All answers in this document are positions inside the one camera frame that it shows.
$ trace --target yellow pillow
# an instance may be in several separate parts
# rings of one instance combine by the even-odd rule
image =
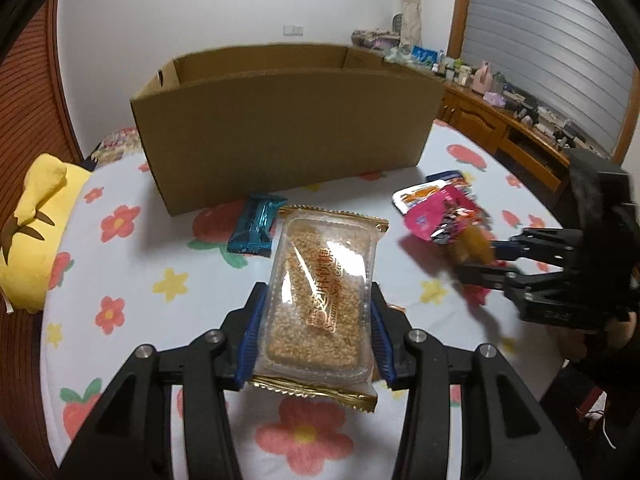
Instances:
[[[14,308],[44,308],[51,267],[87,170],[44,153],[24,177],[24,191],[0,235],[0,288]]]

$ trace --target window blind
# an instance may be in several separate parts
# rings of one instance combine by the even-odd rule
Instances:
[[[611,152],[634,62],[591,0],[470,0],[462,57],[575,121]]]

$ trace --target human hand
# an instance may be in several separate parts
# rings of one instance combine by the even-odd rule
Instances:
[[[605,349],[601,350],[603,356],[614,354],[623,348],[633,337],[637,325],[638,315],[635,312],[629,313],[629,321],[609,320],[605,326],[607,345]],[[590,332],[559,326],[547,326],[546,329],[556,341],[560,354],[564,359],[580,362],[587,357],[588,349],[585,345],[584,337]]]

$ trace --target bedsheet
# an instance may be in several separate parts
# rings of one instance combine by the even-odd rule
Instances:
[[[559,227],[545,207],[490,155],[445,124],[434,123],[416,168],[366,174],[286,190],[289,203],[350,210],[390,221],[380,240],[374,280],[402,306],[414,327],[444,344],[475,349],[491,342],[541,397],[561,358],[544,327],[521,322],[492,291],[472,309],[421,240],[412,237],[391,195],[427,174],[459,169],[492,216],[498,239],[522,227]],[[226,313],[241,308],[271,260],[226,252],[242,203],[168,215],[143,153],[100,168],[87,181],[54,264],[42,324],[42,401],[50,448],[60,463],[85,416],[116,371],[141,343],[183,346]],[[274,239],[277,244],[278,233]],[[519,260],[525,272],[548,266]],[[375,413],[333,402],[283,396],[253,386],[226,392],[232,435],[247,480],[391,477],[407,393],[382,381]],[[449,478],[460,477],[460,391],[451,391]],[[182,391],[172,394],[172,458],[177,480],[188,477],[182,435]]]

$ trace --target open cardboard box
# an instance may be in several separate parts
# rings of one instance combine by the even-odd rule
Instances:
[[[167,210],[177,215],[415,166],[444,92],[376,53],[330,44],[240,46],[164,65],[131,100]]]

